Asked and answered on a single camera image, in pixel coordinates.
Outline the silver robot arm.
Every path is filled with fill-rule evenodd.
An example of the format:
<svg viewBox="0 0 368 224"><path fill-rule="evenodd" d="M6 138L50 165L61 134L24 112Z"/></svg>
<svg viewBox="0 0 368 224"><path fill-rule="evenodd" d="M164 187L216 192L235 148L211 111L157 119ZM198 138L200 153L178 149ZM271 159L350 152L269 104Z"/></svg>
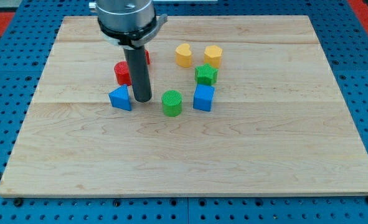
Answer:
<svg viewBox="0 0 368 224"><path fill-rule="evenodd" d="M152 0L94 0L89 10L105 40L124 50L134 98L147 102L152 98L145 45L155 38L167 23L167 14L158 16Z"/></svg>

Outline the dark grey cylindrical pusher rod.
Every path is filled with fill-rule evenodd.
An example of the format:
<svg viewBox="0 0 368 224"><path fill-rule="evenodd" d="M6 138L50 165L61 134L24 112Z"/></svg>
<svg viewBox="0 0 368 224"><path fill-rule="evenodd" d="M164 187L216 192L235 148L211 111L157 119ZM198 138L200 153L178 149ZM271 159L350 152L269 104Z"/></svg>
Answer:
<svg viewBox="0 0 368 224"><path fill-rule="evenodd" d="M136 101L145 103L152 98L148 64L144 46L138 49L124 49L125 59L131 79L131 86Z"/></svg>

